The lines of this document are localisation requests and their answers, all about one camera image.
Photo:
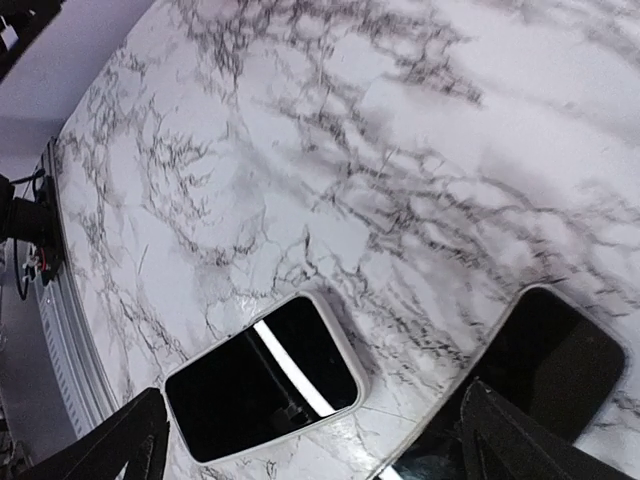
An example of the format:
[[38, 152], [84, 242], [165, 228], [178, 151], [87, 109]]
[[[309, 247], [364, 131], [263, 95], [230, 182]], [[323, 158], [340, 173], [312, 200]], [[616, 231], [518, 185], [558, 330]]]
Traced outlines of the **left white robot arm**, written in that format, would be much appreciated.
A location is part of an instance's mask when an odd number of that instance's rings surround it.
[[61, 12], [61, 0], [1, 1], [1, 81]]

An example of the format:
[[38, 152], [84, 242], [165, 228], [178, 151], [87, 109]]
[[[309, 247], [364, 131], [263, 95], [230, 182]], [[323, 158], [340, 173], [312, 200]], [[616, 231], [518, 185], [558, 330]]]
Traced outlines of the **black phone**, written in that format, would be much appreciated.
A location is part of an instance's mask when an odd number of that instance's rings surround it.
[[439, 402], [424, 429], [378, 476], [469, 479], [460, 409], [474, 380], [577, 448], [626, 366], [622, 345], [582, 308], [549, 286], [530, 286], [507, 309], [495, 336]]

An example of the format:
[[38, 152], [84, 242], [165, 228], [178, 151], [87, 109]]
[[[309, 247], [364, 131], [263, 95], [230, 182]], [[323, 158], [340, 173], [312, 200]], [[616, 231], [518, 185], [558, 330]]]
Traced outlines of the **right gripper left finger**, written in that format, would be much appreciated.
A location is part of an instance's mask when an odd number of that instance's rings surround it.
[[19, 474], [21, 479], [162, 479], [170, 423], [161, 391], [150, 387], [90, 433]]

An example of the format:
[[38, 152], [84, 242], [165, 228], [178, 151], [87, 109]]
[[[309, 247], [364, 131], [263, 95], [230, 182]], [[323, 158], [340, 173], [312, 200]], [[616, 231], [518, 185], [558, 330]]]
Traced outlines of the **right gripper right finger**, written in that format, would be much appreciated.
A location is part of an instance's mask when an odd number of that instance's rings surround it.
[[627, 479], [629, 476], [550, 433], [479, 380], [460, 409], [469, 479]]

